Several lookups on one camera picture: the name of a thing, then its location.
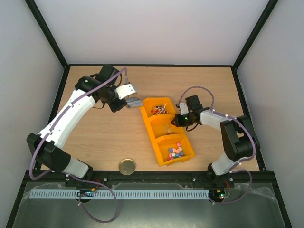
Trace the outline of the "yellow lollipop bin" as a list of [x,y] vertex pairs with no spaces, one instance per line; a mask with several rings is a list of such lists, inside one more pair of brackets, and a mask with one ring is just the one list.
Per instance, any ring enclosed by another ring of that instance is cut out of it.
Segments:
[[140,107],[143,118],[153,115],[175,114],[175,107],[169,97],[148,97],[142,101]]

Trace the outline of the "yellow star candy bin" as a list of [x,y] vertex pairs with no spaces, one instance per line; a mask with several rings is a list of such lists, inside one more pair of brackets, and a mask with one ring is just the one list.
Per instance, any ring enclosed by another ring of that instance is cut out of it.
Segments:
[[152,143],[152,147],[160,167],[169,166],[177,162],[186,162],[195,156],[186,134],[161,136]]

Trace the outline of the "metal scoop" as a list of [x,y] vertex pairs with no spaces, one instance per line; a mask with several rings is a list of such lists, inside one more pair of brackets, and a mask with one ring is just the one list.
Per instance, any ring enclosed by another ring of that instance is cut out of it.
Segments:
[[143,106],[142,100],[138,97],[128,97],[126,98],[126,103],[127,103],[126,107],[129,109]]

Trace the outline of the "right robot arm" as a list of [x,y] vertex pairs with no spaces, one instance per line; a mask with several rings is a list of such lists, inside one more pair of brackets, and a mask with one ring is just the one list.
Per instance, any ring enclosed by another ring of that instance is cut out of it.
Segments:
[[212,107],[203,107],[197,95],[186,98],[185,103],[177,103],[179,113],[171,124],[176,127],[204,125],[221,132],[224,152],[207,168],[207,181],[212,186],[218,186],[224,175],[242,162],[250,161],[260,150],[260,143],[250,118],[246,115],[232,117],[222,114]]

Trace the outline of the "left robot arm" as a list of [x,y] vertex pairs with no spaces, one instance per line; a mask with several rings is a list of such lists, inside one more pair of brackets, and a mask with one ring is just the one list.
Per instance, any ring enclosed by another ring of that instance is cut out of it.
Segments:
[[104,65],[98,74],[81,77],[69,100],[55,118],[38,134],[30,133],[26,142],[32,154],[29,176],[33,180],[49,172],[63,173],[71,177],[84,178],[90,166],[63,151],[69,135],[81,118],[101,101],[108,104],[113,113],[127,106],[127,97],[137,91],[128,80],[116,85],[116,80],[127,69],[117,70]]

